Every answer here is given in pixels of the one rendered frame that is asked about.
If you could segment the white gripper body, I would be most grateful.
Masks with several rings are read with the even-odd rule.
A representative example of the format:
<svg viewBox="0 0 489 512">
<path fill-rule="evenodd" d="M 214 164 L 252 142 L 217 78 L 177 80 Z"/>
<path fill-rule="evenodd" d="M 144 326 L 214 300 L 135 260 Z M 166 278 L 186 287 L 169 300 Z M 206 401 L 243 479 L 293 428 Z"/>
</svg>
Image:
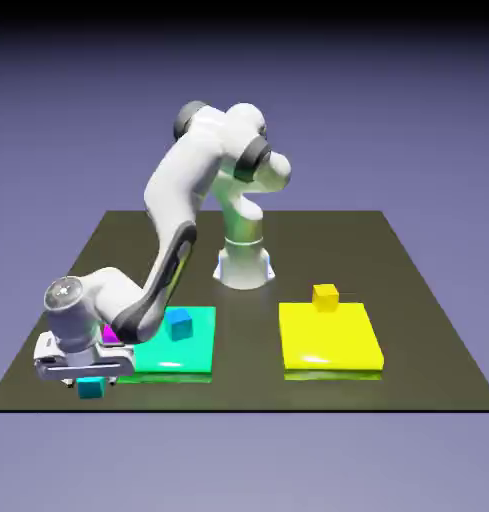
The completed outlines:
<svg viewBox="0 0 489 512">
<path fill-rule="evenodd" d="M 84 377 L 108 377 L 132 375 L 135 357 L 125 348 L 92 346 L 78 353 L 64 353 L 59 349 L 46 349 L 34 353 L 38 375 L 43 380 L 78 380 Z"/>
</svg>

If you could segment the small teal cube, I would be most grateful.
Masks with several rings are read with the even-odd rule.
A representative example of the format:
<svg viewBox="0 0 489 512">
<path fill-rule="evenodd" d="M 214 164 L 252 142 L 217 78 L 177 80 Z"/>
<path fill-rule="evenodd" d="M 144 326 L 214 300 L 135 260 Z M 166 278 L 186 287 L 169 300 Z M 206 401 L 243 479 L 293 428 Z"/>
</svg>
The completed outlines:
<svg viewBox="0 0 489 512">
<path fill-rule="evenodd" d="M 77 394 L 80 399 L 100 399 L 105 395 L 105 377 L 83 377 L 76 381 Z"/>
</svg>

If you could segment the small blue cube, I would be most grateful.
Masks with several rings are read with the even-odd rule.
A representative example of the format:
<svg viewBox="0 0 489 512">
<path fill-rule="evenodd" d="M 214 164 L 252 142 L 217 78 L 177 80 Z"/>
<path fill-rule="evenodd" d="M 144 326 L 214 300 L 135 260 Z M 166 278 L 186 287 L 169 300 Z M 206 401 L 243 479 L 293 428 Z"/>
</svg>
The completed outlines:
<svg viewBox="0 0 489 512">
<path fill-rule="evenodd" d="M 184 340 L 193 335 L 193 320 L 186 308 L 168 308 L 164 320 L 168 335 L 173 341 Z"/>
</svg>

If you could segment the small yellow cube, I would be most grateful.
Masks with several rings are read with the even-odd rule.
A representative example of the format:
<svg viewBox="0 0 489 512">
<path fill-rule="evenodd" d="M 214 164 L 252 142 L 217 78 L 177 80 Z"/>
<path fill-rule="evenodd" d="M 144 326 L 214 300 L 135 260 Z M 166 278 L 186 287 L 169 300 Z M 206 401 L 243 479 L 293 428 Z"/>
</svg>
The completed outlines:
<svg viewBox="0 0 489 512">
<path fill-rule="evenodd" d="M 339 291 L 330 284 L 316 284 L 313 286 L 312 305 L 318 312 L 334 312 L 339 306 Z"/>
</svg>

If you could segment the large green box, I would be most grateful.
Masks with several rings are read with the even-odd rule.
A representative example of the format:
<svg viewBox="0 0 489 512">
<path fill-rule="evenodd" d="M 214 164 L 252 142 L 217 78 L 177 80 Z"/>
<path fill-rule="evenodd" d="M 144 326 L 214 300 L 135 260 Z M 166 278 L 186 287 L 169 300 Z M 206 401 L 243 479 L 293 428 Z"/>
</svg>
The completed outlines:
<svg viewBox="0 0 489 512">
<path fill-rule="evenodd" d="M 173 341 L 168 335 L 163 319 L 158 332 L 150 341 L 135 346 L 135 372 L 130 376 L 121 377 L 121 382 L 212 380 L 216 308 L 168 308 L 186 308 L 189 311 L 193 320 L 193 335 L 184 340 Z"/>
</svg>

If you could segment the large yellow box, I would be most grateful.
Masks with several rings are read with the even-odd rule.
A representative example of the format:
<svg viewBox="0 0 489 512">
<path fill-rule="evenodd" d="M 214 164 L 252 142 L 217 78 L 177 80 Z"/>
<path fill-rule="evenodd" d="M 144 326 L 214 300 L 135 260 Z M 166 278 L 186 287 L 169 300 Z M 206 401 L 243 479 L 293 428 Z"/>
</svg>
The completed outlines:
<svg viewBox="0 0 489 512">
<path fill-rule="evenodd" d="M 279 305 L 287 370 L 380 371 L 384 356 L 362 303 L 321 312 L 310 303 Z"/>
</svg>

